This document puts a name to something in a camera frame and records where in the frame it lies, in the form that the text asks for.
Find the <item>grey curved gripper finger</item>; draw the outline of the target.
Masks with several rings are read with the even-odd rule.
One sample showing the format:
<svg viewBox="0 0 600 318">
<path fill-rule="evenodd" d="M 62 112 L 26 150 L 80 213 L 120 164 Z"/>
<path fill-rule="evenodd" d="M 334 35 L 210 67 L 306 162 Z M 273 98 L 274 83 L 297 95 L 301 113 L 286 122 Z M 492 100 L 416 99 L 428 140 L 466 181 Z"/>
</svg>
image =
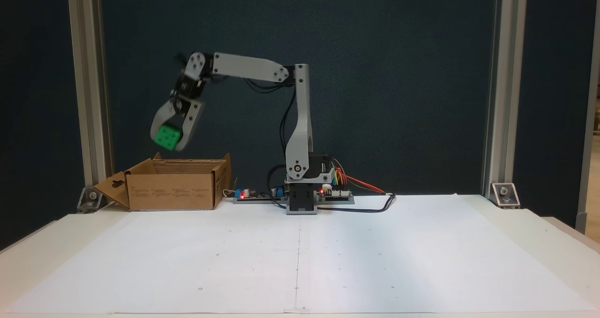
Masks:
<svg viewBox="0 0 600 318">
<path fill-rule="evenodd" d="M 181 130 L 170 123 L 174 116 L 177 113 L 172 103 L 163 104 L 156 112 L 150 128 L 150 136 L 155 143 L 178 143 Z"/>
</svg>

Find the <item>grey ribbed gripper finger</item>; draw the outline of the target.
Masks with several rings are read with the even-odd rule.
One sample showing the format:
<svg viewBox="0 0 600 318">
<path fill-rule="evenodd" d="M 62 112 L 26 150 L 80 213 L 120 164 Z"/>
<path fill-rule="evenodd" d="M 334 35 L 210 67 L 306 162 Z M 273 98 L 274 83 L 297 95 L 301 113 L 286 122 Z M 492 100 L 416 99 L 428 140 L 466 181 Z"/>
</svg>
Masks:
<svg viewBox="0 0 600 318">
<path fill-rule="evenodd" d="M 204 101 L 183 101 L 180 116 L 184 119 L 181 126 L 181 138 L 175 150 L 183 151 L 191 142 L 205 107 Z"/>
</svg>

